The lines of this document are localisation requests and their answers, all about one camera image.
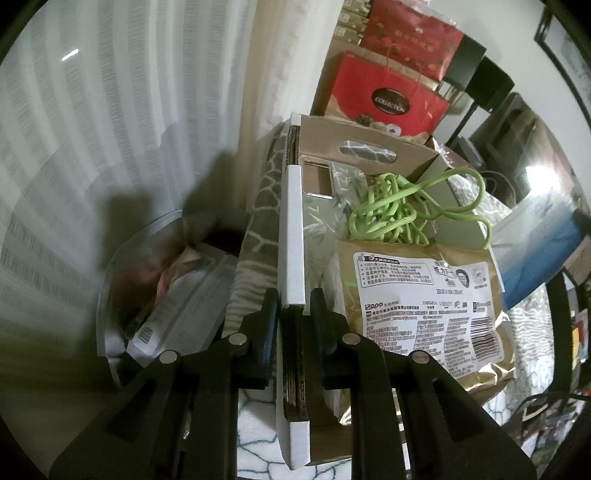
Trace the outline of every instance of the green cord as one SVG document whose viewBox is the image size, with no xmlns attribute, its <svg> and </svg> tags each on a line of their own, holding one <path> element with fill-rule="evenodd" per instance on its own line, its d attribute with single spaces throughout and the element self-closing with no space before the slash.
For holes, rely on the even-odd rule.
<svg viewBox="0 0 591 480">
<path fill-rule="evenodd" d="M 470 175 L 478 182 L 476 199 L 464 207 L 441 207 L 424 189 L 447 180 L 454 175 Z M 482 222 L 486 226 L 483 248 L 491 243 L 492 225 L 487 218 L 471 212 L 484 197 L 486 187 L 480 174 L 472 168 L 462 167 L 447 170 L 419 184 L 409 182 L 394 173 L 384 173 L 369 188 L 367 202 L 359 205 L 349 217 L 351 237 L 358 240 L 389 244 L 428 245 L 423 228 L 430 220 L 441 216 L 464 222 Z"/>
</svg>

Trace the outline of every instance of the patterned tablecloth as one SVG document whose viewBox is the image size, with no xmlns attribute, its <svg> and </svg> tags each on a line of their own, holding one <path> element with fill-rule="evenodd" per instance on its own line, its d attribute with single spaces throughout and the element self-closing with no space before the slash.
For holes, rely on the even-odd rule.
<svg viewBox="0 0 591 480">
<path fill-rule="evenodd" d="M 277 286 L 281 163 L 287 126 L 275 139 L 265 166 L 251 223 L 240 253 L 226 312 L 224 335 L 238 331 L 242 318 L 261 307 L 265 290 Z M 476 197 L 476 186 L 463 177 L 449 180 L 459 202 Z M 486 195 L 475 211 L 498 223 L 511 210 Z M 542 393 L 552 381 L 554 340 L 545 286 L 541 286 L 509 312 L 515 338 L 517 380 L 510 382 L 484 409 L 505 423 L 529 395 Z M 241 391 L 238 411 L 238 475 L 264 480 L 349 480 L 351 462 L 344 460 L 290 471 L 283 461 L 275 432 L 275 387 Z"/>
</svg>

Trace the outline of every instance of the white wall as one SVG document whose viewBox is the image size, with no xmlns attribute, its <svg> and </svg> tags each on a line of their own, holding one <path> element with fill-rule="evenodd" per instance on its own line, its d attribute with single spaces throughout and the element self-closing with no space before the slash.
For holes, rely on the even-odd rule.
<svg viewBox="0 0 591 480">
<path fill-rule="evenodd" d="M 486 55 L 511 76 L 514 91 L 558 139 L 591 202 L 591 131 L 566 82 L 534 41 L 544 5 L 539 0 L 433 0 L 431 6 L 483 44 Z M 468 137 L 487 115 L 478 109 L 462 135 Z M 461 117 L 446 117 L 435 137 L 446 141 Z"/>
</svg>

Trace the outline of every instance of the snack bag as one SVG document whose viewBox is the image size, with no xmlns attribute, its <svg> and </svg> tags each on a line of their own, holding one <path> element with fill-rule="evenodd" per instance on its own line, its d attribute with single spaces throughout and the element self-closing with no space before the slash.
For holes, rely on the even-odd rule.
<svg viewBox="0 0 591 480">
<path fill-rule="evenodd" d="M 382 349 L 425 350 L 480 403 L 515 378 L 511 322 L 488 250 L 339 241 L 324 275 L 329 309 Z M 346 391 L 325 401 L 350 422 Z"/>
</svg>

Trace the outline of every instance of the white curtain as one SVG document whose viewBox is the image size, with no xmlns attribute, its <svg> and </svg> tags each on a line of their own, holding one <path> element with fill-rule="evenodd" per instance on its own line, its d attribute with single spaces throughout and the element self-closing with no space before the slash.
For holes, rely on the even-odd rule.
<svg viewBox="0 0 591 480">
<path fill-rule="evenodd" d="M 45 471 L 111 382 L 113 252 L 171 210 L 246 207 L 341 3 L 49 0 L 0 64 L 0 413 Z"/>
<path fill-rule="evenodd" d="M 252 206 L 273 129 L 309 113 L 342 0 L 259 0 L 242 104 L 235 203 Z"/>
</svg>

